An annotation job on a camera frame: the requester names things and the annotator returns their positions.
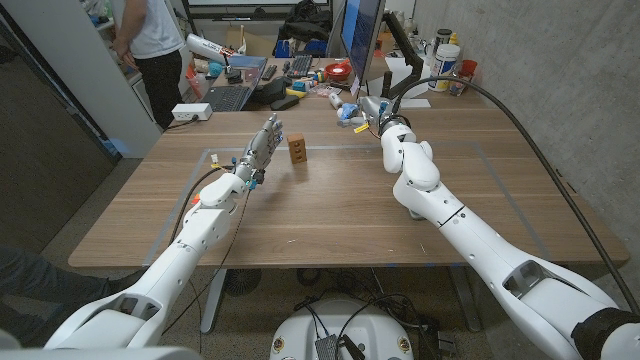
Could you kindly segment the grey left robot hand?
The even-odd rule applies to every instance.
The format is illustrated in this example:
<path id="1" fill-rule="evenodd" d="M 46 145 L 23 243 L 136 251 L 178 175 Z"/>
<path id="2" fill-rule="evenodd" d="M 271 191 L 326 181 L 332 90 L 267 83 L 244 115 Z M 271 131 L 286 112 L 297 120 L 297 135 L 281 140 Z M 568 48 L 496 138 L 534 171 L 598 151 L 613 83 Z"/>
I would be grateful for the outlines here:
<path id="1" fill-rule="evenodd" d="M 265 169 L 270 163 L 275 149 L 283 140 L 282 127 L 282 122 L 278 119 L 277 114 L 272 113 L 262 128 L 249 141 L 232 173 L 247 185 L 253 182 L 262 184 Z"/>

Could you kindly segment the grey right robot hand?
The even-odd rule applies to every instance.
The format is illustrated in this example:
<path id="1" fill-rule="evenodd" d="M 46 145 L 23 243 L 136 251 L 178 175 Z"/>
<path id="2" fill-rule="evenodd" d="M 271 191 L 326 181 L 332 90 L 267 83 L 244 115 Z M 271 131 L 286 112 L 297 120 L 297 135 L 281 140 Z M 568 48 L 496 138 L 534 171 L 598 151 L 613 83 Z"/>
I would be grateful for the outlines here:
<path id="1" fill-rule="evenodd" d="M 342 103 L 337 109 L 337 125 L 340 127 L 359 128 L 364 125 L 381 137 L 391 126 L 406 122 L 398 114 L 392 113 L 393 103 L 386 98 L 366 96 L 355 103 Z"/>

